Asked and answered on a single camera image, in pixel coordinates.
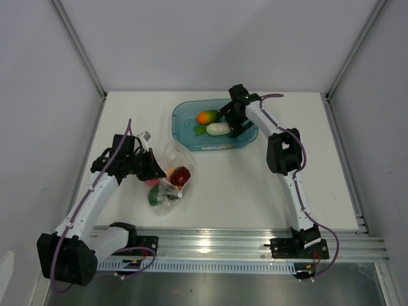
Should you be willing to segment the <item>red tomato toy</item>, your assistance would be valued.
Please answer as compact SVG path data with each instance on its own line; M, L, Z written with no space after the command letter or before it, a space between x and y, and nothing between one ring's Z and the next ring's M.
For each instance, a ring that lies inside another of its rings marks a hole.
M149 186L149 187L153 187L153 186L155 186L156 184L158 184L159 182L160 182L160 179L159 179L159 178L155 178L155 179L151 179L151 180L145 181L145 184L146 184L147 186Z

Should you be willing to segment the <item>white radish toy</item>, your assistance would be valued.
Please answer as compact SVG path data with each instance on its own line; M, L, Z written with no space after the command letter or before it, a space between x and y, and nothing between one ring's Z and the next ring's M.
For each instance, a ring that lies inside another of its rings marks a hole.
M207 134L210 136L222 136L231 133L231 129L226 122L211 123L207 126Z

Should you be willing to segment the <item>orange peach toy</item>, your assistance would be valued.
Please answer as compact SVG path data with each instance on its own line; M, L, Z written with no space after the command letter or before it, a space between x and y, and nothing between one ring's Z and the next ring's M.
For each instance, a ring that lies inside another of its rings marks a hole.
M175 167L174 167L174 166L169 167L169 168L167 169L167 174L171 175L171 174L174 172L174 170L175 170Z

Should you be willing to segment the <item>clear zip top bag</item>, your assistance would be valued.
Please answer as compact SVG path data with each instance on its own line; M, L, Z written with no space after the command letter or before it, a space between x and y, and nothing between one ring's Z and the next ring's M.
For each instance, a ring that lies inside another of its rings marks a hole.
M147 199L153 213L164 217L191 190L196 163L192 153L174 140L164 146L158 161L165 177L153 180Z

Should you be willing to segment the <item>dark red apple toy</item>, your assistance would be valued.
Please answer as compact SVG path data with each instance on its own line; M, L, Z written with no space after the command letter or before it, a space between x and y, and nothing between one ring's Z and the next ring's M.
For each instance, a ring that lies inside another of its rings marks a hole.
M182 188L190 178L190 171L185 166L179 166L170 175L170 183L178 188Z

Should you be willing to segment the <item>green lime toy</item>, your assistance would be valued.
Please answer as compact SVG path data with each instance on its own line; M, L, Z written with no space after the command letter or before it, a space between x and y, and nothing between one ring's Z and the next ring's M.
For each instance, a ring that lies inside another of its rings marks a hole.
M159 184L155 185L154 187L150 189L149 194L148 194L148 202L149 202L149 205L152 207L156 207L163 203L163 195L160 190Z

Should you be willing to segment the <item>orange green mango toy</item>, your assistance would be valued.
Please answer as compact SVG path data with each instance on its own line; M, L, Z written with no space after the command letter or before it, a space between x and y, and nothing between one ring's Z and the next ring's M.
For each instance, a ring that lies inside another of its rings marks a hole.
M217 110L202 111L196 116L196 120L200 125L216 123L219 120L219 112Z

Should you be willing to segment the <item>dark brown mangosteen toy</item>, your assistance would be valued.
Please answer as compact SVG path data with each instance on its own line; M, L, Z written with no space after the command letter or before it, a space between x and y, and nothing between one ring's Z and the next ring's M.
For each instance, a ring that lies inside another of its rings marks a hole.
M175 203L178 200L180 200L180 197L177 194L172 193L163 194L163 202L166 203L167 205Z

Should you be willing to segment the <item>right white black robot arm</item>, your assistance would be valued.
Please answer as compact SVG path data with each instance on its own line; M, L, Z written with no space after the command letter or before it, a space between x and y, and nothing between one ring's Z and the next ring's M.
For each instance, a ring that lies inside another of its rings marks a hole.
M236 138L255 125L268 140L266 163L276 174L291 209L291 238L274 238L270 242L274 258L304 258L310 256L321 242L319 227L311 219L300 180L307 158L296 128L287 129L263 108L266 98L281 98L282 94L250 94L241 85L229 90L231 101L219 110Z

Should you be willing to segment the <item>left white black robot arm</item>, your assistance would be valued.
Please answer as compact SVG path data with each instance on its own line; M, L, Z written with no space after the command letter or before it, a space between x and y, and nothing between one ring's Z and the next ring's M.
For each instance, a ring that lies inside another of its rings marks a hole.
M138 251L156 255L156 248L140 244L136 227L114 222L101 235L91 233L108 200L127 176L145 182L161 179L164 171L148 146L150 134L118 135L91 166L85 193L53 233L40 235L36 246L44 278L80 286L93 280L98 265L115 253Z

